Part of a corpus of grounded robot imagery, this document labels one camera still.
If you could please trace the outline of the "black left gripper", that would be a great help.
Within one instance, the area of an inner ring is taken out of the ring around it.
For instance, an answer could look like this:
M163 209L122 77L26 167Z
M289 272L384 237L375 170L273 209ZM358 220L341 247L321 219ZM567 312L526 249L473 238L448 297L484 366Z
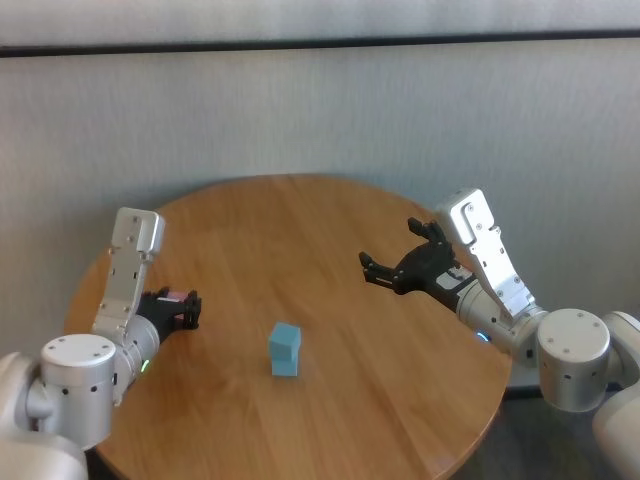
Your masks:
M150 321L155 327L159 343L162 344L176 328L177 330L195 330L199 327L201 299L196 290L191 290L180 304L176 314L174 302L169 300L169 288L146 291L142 294L137 314Z

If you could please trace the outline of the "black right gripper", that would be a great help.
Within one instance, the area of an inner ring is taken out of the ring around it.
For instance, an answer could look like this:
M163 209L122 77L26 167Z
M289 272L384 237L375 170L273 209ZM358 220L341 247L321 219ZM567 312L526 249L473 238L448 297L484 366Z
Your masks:
M424 292L448 309L456 309L461 291L474 274L457 259L443 229L436 221L427 223L409 217L408 229L427 243L411 250L396 267L377 263L361 251L358 258L367 283L392 290L397 295Z

